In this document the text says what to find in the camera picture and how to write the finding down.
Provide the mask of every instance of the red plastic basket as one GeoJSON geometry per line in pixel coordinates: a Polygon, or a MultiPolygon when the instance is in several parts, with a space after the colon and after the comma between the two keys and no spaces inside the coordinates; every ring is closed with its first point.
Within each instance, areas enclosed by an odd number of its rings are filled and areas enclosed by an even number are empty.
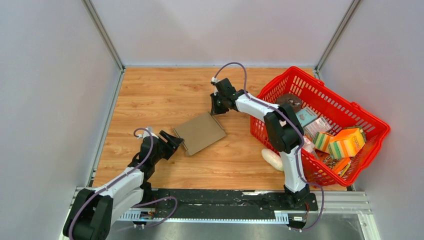
{"type": "MultiPolygon", "coordinates": [[[[367,142],[363,149],[351,158],[351,165],[343,177],[329,169],[320,160],[302,149],[303,171],[308,182],[322,186],[340,184],[352,185],[362,170],[367,168],[382,147],[390,127],[355,102],[348,102],[324,86],[324,82],[313,78],[298,67],[292,66],[286,72],[274,78],[257,96],[259,99],[274,103],[282,94],[295,94],[302,99],[302,108],[310,107],[318,116],[330,123],[330,134],[337,134],[345,127],[362,126],[367,142]]],[[[264,122],[251,117],[250,133],[267,148],[277,151],[268,141],[264,122]]]]}

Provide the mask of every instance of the wooden table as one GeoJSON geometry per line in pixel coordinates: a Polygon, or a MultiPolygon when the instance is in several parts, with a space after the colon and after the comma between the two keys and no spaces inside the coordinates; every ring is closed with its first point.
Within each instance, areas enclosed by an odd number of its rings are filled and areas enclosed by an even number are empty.
{"type": "MultiPolygon", "coordinates": [[[[140,151],[133,136],[139,127],[152,126],[174,135],[172,128],[211,110],[211,77],[218,68],[127,68],[93,182],[101,186],[120,174],[140,151]]],[[[256,96],[286,68],[248,68],[247,91],[256,96]]],[[[313,74],[311,68],[304,69],[313,74]]],[[[238,90],[244,75],[227,67],[218,79],[228,78],[238,90]]],[[[227,136],[193,156],[181,146],[169,161],[162,159],[149,182],[153,188],[282,190],[284,174],[261,155],[264,146],[250,134],[250,118],[231,110],[215,116],[227,136]]],[[[325,188],[345,191],[333,185],[325,188]]]]}

